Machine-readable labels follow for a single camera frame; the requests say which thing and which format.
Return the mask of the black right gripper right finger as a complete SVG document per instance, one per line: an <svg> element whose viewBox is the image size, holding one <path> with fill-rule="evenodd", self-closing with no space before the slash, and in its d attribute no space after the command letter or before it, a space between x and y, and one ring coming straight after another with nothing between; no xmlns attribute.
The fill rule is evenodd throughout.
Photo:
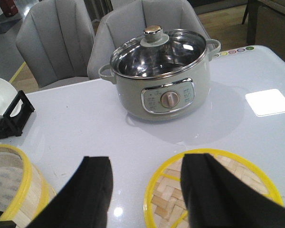
<svg viewBox="0 0 285 228"><path fill-rule="evenodd" d="M285 208L239 180L210 154L185 154L181 190L191 228L285 228Z"/></svg>

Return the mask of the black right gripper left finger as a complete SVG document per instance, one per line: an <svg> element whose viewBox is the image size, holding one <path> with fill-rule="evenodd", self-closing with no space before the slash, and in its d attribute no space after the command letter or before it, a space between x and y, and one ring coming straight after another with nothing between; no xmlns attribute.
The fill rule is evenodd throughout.
<svg viewBox="0 0 285 228"><path fill-rule="evenodd" d="M28 227L105 228L112 192L109 158L86 156L72 178Z"/></svg>

